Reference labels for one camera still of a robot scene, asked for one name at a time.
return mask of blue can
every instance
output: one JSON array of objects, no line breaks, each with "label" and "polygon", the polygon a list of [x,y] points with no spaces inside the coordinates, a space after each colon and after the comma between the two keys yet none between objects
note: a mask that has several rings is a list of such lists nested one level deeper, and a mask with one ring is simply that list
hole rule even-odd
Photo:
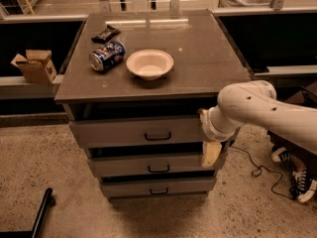
[{"label": "blue can", "polygon": [[92,52],[89,55],[89,61],[94,70],[103,72],[119,63],[125,53],[126,50],[122,43],[111,41]]}]

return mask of brown box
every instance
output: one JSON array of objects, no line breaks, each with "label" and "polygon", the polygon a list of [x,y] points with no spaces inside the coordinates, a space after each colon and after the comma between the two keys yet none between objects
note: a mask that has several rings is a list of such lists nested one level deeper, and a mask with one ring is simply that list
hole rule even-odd
[{"label": "brown box", "polygon": [[11,64],[17,67],[29,83],[53,83],[56,69],[51,51],[26,50],[27,57],[17,54]]}]

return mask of black cable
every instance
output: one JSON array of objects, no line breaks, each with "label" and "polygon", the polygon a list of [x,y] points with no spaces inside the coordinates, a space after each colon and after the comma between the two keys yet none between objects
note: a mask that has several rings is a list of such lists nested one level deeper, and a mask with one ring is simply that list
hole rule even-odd
[{"label": "black cable", "polygon": [[285,195],[285,194],[279,193],[279,192],[277,192],[277,191],[274,190],[274,188],[280,183],[280,181],[281,181],[282,178],[283,178],[283,174],[282,174],[282,173],[276,172],[276,171],[272,171],[272,170],[268,169],[267,167],[265,167],[265,166],[263,166],[263,165],[258,166],[257,164],[255,164],[254,160],[252,159],[251,154],[250,154],[249,152],[247,152],[246,150],[244,150],[244,149],[241,149],[241,148],[239,148],[239,147],[233,147],[233,146],[231,146],[230,148],[232,148],[232,149],[234,149],[234,150],[236,149],[236,150],[239,150],[239,151],[241,151],[241,152],[244,152],[244,153],[246,153],[246,154],[249,156],[249,159],[250,159],[251,164],[252,164],[254,167],[256,167],[256,169],[251,172],[251,175],[252,175],[252,176],[254,176],[254,177],[256,177],[256,178],[259,177],[259,176],[263,173],[263,169],[266,170],[266,171],[269,172],[269,173],[279,175],[279,179],[273,184],[273,186],[270,188],[270,191],[272,191],[274,194],[277,194],[277,195],[286,197],[287,199],[290,199],[290,200],[296,199],[295,196],[289,197],[289,196],[287,196],[287,195]]}]

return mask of black and white sneaker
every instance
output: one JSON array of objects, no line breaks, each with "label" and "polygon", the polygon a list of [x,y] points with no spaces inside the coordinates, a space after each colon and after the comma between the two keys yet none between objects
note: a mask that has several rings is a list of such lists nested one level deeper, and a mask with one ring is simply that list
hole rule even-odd
[{"label": "black and white sneaker", "polygon": [[273,148],[270,158],[274,163],[289,162],[291,161],[291,154],[284,147]]},{"label": "black and white sneaker", "polygon": [[299,202],[307,202],[317,189],[317,181],[311,178],[307,172],[293,172],[294,186],[289,190]]}]

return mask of bowl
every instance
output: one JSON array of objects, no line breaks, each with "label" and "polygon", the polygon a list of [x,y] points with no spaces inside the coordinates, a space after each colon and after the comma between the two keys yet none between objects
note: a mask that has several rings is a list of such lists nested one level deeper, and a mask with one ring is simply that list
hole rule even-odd
[{"label": "bowl", "polygon": [[172,57],[163,51],[142,50],[127,59],[128,70],[145,80],[155,80],[168,73],[173,66]]}]

